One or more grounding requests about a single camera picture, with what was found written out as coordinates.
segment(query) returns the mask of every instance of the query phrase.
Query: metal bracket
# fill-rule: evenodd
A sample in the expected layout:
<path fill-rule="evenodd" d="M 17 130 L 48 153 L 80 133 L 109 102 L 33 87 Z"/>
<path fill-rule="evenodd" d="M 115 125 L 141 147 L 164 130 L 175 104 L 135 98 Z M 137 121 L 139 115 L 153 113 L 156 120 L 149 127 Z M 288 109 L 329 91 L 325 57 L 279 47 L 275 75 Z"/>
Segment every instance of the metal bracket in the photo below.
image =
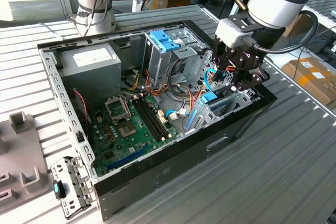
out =
<path fill-rule="evenodd" d="M 96 199 L 89 174 L 83 165 L 82 159 L 64 157 L 51 166 L 56 198 L 60 199 L 66 219 L 70 219 L 87 207 Z M 60 195 L 59 186 L 65 195 Z"/>

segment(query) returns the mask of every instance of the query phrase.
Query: blue tab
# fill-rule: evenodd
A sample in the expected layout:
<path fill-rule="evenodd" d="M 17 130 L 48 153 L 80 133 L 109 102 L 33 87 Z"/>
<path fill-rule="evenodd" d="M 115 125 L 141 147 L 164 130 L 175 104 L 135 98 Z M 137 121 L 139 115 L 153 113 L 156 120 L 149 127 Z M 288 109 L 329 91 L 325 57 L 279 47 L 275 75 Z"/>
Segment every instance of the blue tab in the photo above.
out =
<path fill-rule="evenodd" d="M 204 101 L 205 103 L 211 102 L 216 99 L 217 99 L 217 96 L 215 95 L 214 92 L 208 92 L 202 96 L 202 100 L 203 101 L 206 100 L 206 102 Z"/>
<path fill-rule="evenodd" d="M 56 193 L 58 192 L 58 185 L 57 184 L 54 184 L 54 190 L 55 190 Z"/>
<path fill-rule="evenodd" d="M 157 43 L 165 52 L 176 50 L 181 47 L 179 44 L 176 44 L 172 40 L 172 38 L 162 30 L 152 31 L 151 36 L 155 43 Z"/>

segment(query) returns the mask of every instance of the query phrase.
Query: aluminum profile table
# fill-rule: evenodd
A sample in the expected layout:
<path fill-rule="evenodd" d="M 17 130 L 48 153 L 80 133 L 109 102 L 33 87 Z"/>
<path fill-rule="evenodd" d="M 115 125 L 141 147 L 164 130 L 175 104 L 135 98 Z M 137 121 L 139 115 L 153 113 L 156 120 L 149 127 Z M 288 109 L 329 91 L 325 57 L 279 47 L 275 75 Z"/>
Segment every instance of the aluminum profile table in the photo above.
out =
<path fill-rule="evenodd" d="M 326 28 L 336 26 L 336 18 L 331 15 L 332 10 L 336 10 L 336 0 L 309 0 L 303 10 L 314 12 L 319 23 Z"/>
<path fill-rule="evenodd" d="M 121 29 L 186 19 L 214 38 L 218 20 L 198 6 L 117 15 Z M 78 36 L 67 21 L 47 25 Z M 41 25 L 0 29 L 0 119 L 34 115 L 48 169 L 74 155 L 36 49 L 53 40 Z M 336 116 L 272 63 L 265 67 L 278 100 L 242 138 L 107 223 L 323 223 L 336 208 Z M 95 204 L 66 221 L 52 191 L 0 222 L 102 223 Z"/>

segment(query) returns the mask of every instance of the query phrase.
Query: red wire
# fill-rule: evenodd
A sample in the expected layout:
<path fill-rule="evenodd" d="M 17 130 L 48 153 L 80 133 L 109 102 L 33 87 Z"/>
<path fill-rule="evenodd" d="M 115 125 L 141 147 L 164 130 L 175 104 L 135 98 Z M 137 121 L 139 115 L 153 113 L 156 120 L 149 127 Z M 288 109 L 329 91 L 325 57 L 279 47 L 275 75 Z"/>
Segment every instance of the red wire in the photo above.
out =
<path fill-rule="evenodd" d="M 84 98 L 82 97 L 82 95 L 78 91 L 74 90 L 74 93 L 76 93 L 79 96 L 79 98 L 82 100 L 82 103 L 83 103 L 83 106 L 84 106 L 85 120 L 86 120 L 86 137 L 88 138 L 89 119 L 88 119 L 88 111 L 87 111 L 87 108 L 86 108 L 85 100 L 84 100 Z"/>

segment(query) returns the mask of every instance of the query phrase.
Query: white connector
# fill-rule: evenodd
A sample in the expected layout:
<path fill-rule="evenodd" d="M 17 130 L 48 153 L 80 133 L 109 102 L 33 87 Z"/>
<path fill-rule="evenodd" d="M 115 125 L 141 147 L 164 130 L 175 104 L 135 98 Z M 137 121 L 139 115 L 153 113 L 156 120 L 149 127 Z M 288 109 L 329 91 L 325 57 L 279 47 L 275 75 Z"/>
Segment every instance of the white connector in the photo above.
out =
<path fill-rule="evenodd" d="M 177 116 L 176 112 L 173 112 L 173 113 L 171 113 L 171 114 L 169 115 L 169 118 L 170 118 L 172 121 L 174 121 L 174 120 L 178 119 L 179 117 Z"/>

